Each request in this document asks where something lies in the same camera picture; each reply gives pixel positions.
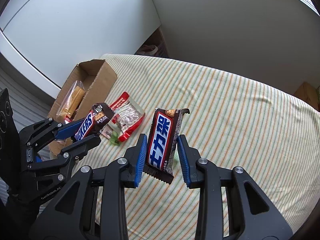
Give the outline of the striped tablecloth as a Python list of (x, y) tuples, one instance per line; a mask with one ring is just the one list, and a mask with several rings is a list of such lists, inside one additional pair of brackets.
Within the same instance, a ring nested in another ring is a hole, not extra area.
[(243, 167), (292, 231), (301, 232), (319, 202), (318, 111), (264, 83), (194, 63), (124, 54), (102, 60), (117, 75), (106, 103), (128, 92), (145, 118), (118, 146), (103, 138), (80, 166), (122, 157), (149, 133), (155, 109), (188, 108), (181, 127), (188, 144), (219, 167)]

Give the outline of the small pink sachet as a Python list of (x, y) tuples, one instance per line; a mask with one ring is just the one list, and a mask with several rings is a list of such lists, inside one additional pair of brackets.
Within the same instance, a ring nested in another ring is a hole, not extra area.
[(110, 126), (105, 125), (104, 128), (100, 130), (100, 132), (106, 139), (110, 140), (112, 137), (113, 129)]

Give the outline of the Snickers bar Chinese label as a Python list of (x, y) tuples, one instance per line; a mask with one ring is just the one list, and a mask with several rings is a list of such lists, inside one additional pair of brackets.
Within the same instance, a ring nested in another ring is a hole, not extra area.
[(144, 173), (164, 183), (172, 183), (177, 138), (183, 116), (189, 113), (187, 108), (155, 109), (148, 136)]

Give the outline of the red and white snack pouch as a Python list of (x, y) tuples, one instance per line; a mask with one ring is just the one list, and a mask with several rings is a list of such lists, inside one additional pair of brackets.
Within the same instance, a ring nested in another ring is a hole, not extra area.
[(145, 112), (127, 92), (123, 92), (110, 108), (114, 116), (108, 126), (117, 133), (118, 141), (124, 142), (140, 126)]

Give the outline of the cardboard box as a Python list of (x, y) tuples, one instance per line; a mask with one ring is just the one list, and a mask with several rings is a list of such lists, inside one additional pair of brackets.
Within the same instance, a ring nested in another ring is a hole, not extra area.
[(116, 80), (116, 72), (104, 60), (77, 64), (61, 88), (48, 117), (63, 124), (86, 117), (94, 104), (105, 101)]

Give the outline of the packaged cranberry toast bread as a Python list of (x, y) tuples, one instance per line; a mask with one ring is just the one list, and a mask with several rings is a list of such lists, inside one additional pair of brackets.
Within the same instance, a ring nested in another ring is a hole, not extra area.
[(64, 124), (70, 123), (76, 115), (76, 110), (78, 109), (85, 92), (82, 81), (76, 80), (57, 110), (56, 121)]

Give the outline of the small green candy packet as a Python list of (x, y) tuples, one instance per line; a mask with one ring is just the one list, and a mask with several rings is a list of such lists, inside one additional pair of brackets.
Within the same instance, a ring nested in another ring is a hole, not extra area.
[(118, 133), (115, 132), (115, 131), (112, 131), (111, 135), (110, 135), (110, 138), (109, 138), (109, 141), (112, 145), (119, 145), (120, 144), (120, 141), (118, 139)]

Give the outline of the Snickers bar English label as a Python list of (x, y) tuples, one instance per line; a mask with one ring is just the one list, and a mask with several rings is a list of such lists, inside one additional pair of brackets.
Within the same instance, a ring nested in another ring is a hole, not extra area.
[(80, 141), (92, 134), (100, 134), (100, 130), (111, 121), (113, 116), (114, 111), (106, 103), (94, 104), (75, 133), (74, 139)]

